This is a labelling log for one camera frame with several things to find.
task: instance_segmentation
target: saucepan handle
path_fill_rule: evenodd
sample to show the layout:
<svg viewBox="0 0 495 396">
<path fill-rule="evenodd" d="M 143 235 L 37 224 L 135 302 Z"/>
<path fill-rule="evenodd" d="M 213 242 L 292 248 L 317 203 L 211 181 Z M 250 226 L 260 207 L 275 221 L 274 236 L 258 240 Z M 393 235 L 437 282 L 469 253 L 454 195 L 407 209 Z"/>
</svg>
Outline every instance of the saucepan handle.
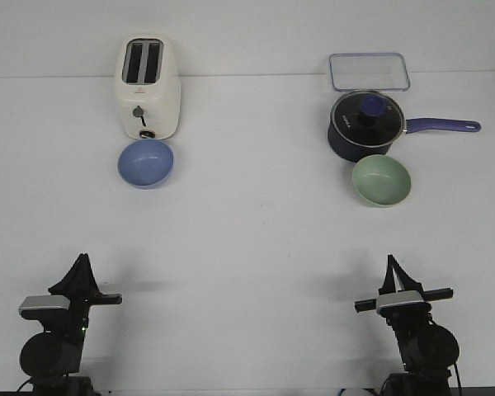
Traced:
<svg viewBox="0 0 495 396">
<path fill-rule="evenodd" d="M 419 130 L 456 130 L 459 132 L 479 132 L 477 121 L 447 120 L 444 118 L 413 118 L 407 120 L 408 134 Z"/>
</svg>

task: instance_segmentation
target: white table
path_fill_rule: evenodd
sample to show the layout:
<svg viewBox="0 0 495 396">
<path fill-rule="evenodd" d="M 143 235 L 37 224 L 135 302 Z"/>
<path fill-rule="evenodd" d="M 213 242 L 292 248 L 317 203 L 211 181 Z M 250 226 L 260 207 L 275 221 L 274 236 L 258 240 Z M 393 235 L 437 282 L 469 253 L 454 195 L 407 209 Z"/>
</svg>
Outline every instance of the white table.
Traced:
<svg viewBox="0 0 495 396">
<path fill-rule="evenodd" d="M 17 308 L 88 252 L 101 290 L 82 373 L 97 389 L 330 389 L 400 371 L 374 298 L 392 253 L 461 348 L 465 386 L 495 386 L 495 72 L 415 73 L 407 118 L 478 120 L 478 134 L 401 137 L 412 193 L 370 208 L 330 149 L 326 76 L 182 79 L 168 183 L 116 170 L 111 78 L 0 78 L 0 389 L 41 330 Z"/>
</svg>

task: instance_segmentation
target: bowl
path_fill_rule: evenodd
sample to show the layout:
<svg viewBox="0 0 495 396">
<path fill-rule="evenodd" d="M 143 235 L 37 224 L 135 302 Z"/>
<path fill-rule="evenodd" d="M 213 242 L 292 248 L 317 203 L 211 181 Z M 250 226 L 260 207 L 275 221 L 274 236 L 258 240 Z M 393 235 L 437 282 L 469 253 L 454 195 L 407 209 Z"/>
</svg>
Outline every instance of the bowl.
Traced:
<svg viewBox="0 0 495 396">
<path fill-rule="evenodd" d="M 117 169 L 132 186 L 150 189 L 161 186 L 168 179 L 173 164 L 172 150 L 164 142 L 142 139 L 123 150 Z"/>
<path fill-rule="evenodd" d="M 361 159 L 352 171 L 352 183 L 358 195 L 376 206 L 396 205 L 411 190 L 411 177 L 405 166 L 382 154 Z"/>
</svg>

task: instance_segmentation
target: white toaster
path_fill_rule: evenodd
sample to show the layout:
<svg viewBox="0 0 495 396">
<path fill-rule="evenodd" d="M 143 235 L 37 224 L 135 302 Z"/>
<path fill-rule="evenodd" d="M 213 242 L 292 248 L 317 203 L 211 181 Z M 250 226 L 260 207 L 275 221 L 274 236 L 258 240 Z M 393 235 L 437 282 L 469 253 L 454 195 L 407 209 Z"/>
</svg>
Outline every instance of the white toaster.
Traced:
<svg viewBox="0 0 495 396">
<path fill-rule="evenodd" d="M 115 98 L 126 134 L 165 139 L 177 128 L 182 85 L 171 42 L 162 35 L 130 37 L 115 70 Z"/>
</svg>

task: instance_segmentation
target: toaster slot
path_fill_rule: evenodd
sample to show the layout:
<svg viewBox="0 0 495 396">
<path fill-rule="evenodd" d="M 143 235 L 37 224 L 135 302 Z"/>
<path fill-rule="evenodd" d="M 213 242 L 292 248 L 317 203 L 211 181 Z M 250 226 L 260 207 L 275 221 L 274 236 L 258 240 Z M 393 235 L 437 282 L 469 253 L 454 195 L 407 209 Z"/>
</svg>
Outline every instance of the toaster slot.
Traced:
<svg viewBox="0 0 495 396">
<path fill-rule="evenodd" d="M 132 40 L 126 48 L 123 81 L 127 84 L 154 84 L 159 79 L 163 43 L 155 39 Z"/>
</svg>

